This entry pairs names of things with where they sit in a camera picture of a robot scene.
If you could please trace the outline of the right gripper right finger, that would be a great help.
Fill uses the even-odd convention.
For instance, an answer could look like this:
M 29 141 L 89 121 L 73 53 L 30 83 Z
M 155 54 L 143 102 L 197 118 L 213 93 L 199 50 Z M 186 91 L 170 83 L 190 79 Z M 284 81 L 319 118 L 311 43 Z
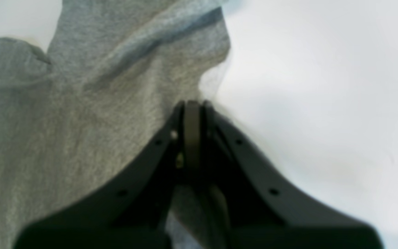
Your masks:
M 223 195 L 231 249 L 382 249 L 376 230 L 309 196 L 205 101 L 203 166 Z

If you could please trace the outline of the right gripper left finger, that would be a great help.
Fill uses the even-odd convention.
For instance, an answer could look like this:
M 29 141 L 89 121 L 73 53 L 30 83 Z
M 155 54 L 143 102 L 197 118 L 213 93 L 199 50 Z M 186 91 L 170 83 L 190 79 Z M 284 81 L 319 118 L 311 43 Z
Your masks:
M 16 249 L 169 249 L 178 183 L 199 178 L 199 103 L 180 102 L 138 156 L 79 202 L 29 225 Z

